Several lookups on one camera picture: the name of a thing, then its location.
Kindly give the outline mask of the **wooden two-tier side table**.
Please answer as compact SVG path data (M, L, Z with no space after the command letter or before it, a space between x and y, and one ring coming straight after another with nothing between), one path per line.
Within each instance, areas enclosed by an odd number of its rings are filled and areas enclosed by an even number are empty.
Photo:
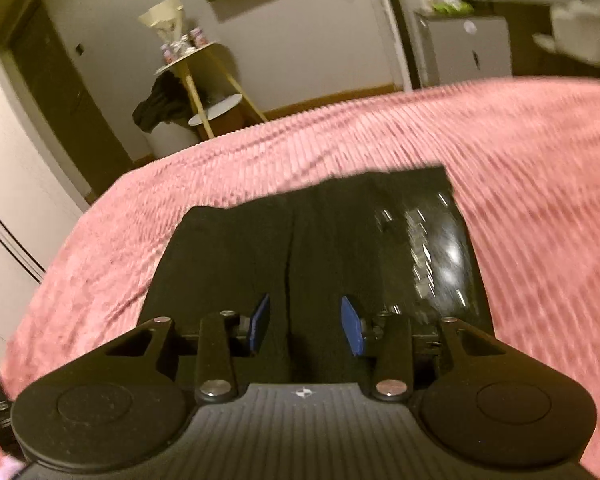
M212 122L234 108L245 105L244 116L255 122L267 122L265 114L237 78L234 58L225 47L212 41L200 48L188 49L182 56L158 68L155 76L172 73L183 84L194 112L188 124L202 128L202 140L219 136Z

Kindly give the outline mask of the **black garment on table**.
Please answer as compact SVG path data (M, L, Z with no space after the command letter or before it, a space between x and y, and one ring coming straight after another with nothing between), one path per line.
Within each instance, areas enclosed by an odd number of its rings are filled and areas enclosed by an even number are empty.
M160 122L189 120L193 116L188 93L174 73L159 75L145 101L132 114L133 122L144 133L151 133Z

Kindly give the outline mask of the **cream wrapped flower bouquet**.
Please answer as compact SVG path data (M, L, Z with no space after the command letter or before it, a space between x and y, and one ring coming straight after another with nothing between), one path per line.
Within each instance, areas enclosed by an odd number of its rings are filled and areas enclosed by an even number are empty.
M162 0L140 15L138 21L158 35L174 58L181 58L193 49L182 0Z

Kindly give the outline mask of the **black pants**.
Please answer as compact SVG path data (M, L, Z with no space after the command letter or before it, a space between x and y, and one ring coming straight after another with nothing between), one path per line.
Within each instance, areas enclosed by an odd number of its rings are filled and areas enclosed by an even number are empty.
M247 314L265 294L270 324L258 354L235 361L241 387L340 382L348 348L343 296L377 307L440 295L486 298L440 166L329 179L230 208L190 208L166 245L140 319L193 324L212 311Z

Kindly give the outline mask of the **pink ribbed bed blanket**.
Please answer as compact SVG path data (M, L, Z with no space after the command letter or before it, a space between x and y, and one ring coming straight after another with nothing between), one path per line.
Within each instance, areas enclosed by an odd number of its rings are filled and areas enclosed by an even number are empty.
M600 81L351 101L126 174L7 347L0 477L599 479Z

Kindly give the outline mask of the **dark wooden door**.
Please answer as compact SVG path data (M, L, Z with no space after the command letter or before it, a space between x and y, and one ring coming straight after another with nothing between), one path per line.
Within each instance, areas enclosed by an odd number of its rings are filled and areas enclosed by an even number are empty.
M133 163L88 93L44 6L12 40L12 54L55 138L92 193L101 196Z

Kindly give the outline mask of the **white fluffy chair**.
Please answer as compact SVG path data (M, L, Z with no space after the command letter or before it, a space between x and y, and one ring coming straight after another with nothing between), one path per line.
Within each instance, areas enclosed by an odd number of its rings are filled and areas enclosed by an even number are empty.
M550 7L549 35L534 34L543 51L600 68L600 1L573 0Z

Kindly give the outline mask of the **grey bedside cabinet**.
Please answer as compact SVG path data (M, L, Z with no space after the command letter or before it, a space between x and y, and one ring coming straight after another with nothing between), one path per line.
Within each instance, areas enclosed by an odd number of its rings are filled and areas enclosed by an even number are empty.
M513 75L509 29L500 16L417 13L424 87Z

